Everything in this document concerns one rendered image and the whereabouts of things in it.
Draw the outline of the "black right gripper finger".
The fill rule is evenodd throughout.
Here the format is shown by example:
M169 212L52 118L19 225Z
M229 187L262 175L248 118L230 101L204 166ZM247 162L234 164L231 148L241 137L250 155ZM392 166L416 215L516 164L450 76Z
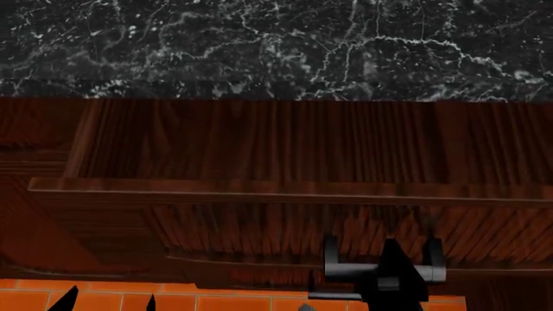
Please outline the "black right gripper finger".
M378 260L377 275L382 277L417 275L415 266L394 238L387 238L384 242Z

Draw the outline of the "black U-shaped drawer handle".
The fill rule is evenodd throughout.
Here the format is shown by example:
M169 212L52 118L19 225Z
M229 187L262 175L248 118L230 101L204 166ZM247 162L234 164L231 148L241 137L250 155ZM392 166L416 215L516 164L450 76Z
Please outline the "black U-shaped drawer handle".
M446 258L439 238L426 240L422 247L423 264L415 265L417 275L425 282L445 282ZM323 243L323 271L328 282L355 282L367 274L377 275L377 263L342 263L339 260L338 239L327 236Z

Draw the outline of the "wooden drawer with wide front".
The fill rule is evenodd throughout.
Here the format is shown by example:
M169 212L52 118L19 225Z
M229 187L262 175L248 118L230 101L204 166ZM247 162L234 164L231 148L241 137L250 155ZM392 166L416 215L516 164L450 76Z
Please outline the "wooden drawer with wide front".
M106 263L310 268L427 238L451 269L553 269L553 103L89 105L29 191Z

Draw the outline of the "wooden drawer with narrow front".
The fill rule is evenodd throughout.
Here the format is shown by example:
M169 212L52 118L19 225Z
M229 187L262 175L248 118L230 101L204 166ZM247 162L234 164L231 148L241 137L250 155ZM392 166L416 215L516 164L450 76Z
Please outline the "wooden drawer with narrow front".
M256 266L240 263L168 259L178 279L201 289L304 291L314 272L315 289L350 292L351 284L323 280L322 269L302 266ZM466 297L469 311L553 311L553 270L449 270L446 282L429 284L429 295Z

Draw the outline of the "dark wooden cabinet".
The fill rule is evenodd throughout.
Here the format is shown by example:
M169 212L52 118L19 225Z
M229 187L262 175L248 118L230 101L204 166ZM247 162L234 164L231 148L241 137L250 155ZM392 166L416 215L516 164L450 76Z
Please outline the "dark wooden cabinet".
M101 261L29 191L33 178L63 175L89 105L117 100L147 99L0 99L0 277L195 284L178 279L180 271L167 258ZM490 270L451 269L447 259L446 266Z

